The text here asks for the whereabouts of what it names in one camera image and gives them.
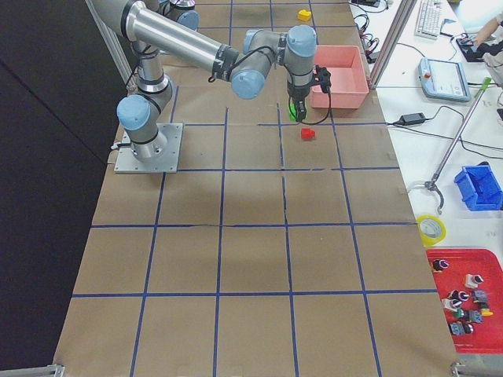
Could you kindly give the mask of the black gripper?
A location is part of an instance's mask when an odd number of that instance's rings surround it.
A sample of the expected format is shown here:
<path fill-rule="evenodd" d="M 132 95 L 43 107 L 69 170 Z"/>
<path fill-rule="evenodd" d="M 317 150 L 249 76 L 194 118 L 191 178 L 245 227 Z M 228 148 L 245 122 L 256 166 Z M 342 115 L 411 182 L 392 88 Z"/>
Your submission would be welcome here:
<path fill-rule="evenodd" d="M 291 82 L 287 82 L 288 101 L 290 104 L 295 105 L 297 122 L 302 122 L 307 116 L 305 101 L 310 94 L 310 88 L 310 83 L 294 85 Z"/>

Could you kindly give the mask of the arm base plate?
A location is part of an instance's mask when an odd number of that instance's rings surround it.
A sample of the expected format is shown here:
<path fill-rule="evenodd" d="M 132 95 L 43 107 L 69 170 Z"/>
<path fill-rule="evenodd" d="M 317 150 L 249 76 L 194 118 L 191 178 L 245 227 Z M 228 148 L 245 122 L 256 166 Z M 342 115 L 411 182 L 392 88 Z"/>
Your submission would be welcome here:
<path fill-rule="evenodd" d="M 177 172 L 184 124 L 158 123 L 157 127 L 156 138 L 144 145 L 131 142 L 123 132 L 114 168 L 117 174 Z"/>

